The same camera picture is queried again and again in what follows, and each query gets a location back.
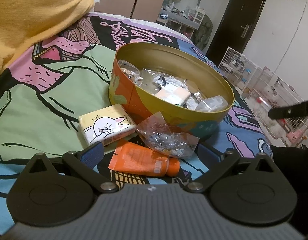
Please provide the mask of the green jacket hanging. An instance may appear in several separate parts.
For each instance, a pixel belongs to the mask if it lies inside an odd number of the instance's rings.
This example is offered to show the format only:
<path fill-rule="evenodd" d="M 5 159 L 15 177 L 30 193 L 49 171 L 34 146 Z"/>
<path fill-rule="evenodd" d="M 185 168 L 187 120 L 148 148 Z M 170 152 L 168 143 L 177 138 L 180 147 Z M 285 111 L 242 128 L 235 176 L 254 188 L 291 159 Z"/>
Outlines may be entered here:
<path fill-rule="evenodd" d="M 209 18 L 209 16 L 204 15 L 204 18 L 198 30 L 195 30 L 193 33 L 192 36 L 193 44 L 200 50 L 203 50 L 209 42 L 212 29 L 213 29 L 213 23 L 211 19 Z"/>

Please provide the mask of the cluttered white shelf desk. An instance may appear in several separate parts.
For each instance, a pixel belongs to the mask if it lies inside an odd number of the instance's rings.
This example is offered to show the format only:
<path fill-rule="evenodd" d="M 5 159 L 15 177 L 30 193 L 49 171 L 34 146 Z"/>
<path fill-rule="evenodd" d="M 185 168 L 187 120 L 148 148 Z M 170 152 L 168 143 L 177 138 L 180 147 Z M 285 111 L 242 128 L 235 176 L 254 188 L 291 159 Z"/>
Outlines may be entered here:
<path fill-rule="evenodd" d="M 188 39 L 198 31 L 205 16 L 205 10 L 198 5 L 195 8 L 189 6 L 181 11 L 175 7 L 175 2 L 180 0 L 163 0 L 156 23 L 175 30 Z"/>

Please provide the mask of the white soap box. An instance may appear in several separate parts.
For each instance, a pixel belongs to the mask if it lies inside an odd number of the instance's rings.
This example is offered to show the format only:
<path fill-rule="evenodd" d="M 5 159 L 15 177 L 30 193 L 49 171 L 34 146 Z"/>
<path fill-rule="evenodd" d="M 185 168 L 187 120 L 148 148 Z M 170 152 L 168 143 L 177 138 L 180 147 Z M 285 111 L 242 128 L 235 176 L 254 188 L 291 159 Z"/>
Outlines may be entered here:
<path fill-rule="evenodd" d="M 154 96 L 170 104 L 182 107 L 191 96 L 191 93 L 180 86 L 168 84 Z"/>

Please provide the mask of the colourful cartoon bed sheet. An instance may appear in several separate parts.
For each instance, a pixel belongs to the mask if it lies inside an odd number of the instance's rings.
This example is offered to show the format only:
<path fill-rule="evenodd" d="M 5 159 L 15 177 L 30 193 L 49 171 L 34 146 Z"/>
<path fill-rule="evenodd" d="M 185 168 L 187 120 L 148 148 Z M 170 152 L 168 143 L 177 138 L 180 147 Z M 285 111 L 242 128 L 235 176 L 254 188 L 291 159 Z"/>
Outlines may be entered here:
<path fill-rule="evenodd" d="M 14 221 L 6 197 L 38 152 L 58 157 L 85 148 L 80 115 L 108 107 L 116 50 L 133 42 L 170 46 L 210 60 L 186 36 L 118 15 L 89 14 L 27 49 L 0 75 L 0 235 Z"/>

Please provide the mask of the crumpled clear bag in tin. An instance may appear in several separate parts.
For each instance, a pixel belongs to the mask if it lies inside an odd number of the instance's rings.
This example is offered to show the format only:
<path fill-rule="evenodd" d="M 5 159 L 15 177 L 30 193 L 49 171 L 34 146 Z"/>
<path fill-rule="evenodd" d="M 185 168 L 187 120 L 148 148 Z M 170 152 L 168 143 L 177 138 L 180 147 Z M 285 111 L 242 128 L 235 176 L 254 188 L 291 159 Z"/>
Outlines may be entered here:
<path fill-rule="evenodd" d="M 229 106 L 228 102 L 220 95 L 207 98 L 190 80 L 146 68 L 140 70 L 125 60 L 119 60 L 118 65 L 136 86 L 152 95 L 158 93 L 168 84 L 187 89 L 191 93 L 191 96 L 182 106 L 183 108 L 211 113 L 223 111 Z"/>

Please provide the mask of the orange cream tube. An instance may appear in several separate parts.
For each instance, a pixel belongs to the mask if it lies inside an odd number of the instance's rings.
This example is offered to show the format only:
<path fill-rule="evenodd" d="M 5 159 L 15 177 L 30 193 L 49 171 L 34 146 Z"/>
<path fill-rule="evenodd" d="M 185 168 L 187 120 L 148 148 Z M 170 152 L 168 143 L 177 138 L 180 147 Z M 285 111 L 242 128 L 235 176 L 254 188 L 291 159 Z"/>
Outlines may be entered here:
<path fill-rule="evenodd" d="M 150 177 L 175 177 L 180 170 L 180 161 L 150 148 L 120 140 L 108 168 L 112 171 Z"/>

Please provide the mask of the round gold tin container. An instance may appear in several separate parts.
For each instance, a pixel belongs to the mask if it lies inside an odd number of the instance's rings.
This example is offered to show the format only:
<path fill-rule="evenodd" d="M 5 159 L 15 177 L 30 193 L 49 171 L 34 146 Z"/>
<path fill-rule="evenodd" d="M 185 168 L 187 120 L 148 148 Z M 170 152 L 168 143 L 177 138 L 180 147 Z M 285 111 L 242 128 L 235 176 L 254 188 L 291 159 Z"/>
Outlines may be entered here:
<path fill-rule="evenodd" d="M 173 132 L 187 132 L 201 140 L 212 136 L 230 107 L 214 113 L 197 112 L 174 106 L 136 86 L 121 71 L 118 62 L 125 60 L 139 69 L 165 72 L 192 81 L 208 97 L 221 95 L 232 106 L 234 92 L 229 83 L 210 65 L 179 49 L 154 43 L 130 43 L 114 56 L 109 86 L 110 103 L 121 104 L 136 124 L 161 112 Z"/>

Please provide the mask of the dark door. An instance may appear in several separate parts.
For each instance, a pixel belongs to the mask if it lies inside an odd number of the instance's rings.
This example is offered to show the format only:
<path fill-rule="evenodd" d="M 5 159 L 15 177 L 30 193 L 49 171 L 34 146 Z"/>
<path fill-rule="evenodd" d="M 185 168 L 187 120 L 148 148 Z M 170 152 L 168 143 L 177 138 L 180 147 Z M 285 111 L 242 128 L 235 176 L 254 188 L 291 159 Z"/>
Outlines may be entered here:
<path fill-rule="evenodd" d="M 207 50 L 207 57 L 219 65 L 230 47 L 243 53 L 260 18 L 266 0 L 230 0 Z"/>

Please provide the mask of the yellow orange blanket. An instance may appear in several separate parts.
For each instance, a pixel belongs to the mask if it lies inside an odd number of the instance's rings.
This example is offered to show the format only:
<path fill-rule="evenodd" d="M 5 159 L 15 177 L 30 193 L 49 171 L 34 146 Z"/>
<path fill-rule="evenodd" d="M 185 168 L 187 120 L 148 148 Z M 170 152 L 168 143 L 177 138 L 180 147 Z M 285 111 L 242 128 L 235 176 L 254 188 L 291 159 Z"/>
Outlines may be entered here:
<path fill-rule="evenodd" d="M 0 74 L 32 45 L 82 18 L 94 0 L 0 0 Z"/>

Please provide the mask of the clear plastic bag of items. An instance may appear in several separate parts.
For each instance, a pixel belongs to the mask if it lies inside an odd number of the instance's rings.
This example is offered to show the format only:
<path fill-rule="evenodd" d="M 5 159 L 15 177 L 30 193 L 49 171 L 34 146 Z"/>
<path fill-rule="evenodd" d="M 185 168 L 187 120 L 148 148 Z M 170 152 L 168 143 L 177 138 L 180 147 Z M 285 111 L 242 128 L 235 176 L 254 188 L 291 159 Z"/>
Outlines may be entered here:
<path fill-rule="evenodd" d="M 199 143 L 199 138 L 189 133 L 172 132 L 160 112 L 138 124 L 136 131 L 151 150 L 177 159 L 190 158 Z"/>

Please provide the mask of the cartoon rabbit tissue pack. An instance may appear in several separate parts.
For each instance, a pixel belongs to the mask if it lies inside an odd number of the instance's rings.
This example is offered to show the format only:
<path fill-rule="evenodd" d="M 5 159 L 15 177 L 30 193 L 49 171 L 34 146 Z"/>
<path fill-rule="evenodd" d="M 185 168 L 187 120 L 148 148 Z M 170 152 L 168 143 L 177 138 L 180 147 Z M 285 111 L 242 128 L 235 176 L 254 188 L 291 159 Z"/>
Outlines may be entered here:
<path fill-rule="evenodd" d="M 120 104 L 79 116 L 79 127 L 87 144 L 104 146 L 136 131 L 136 124 Z"/>

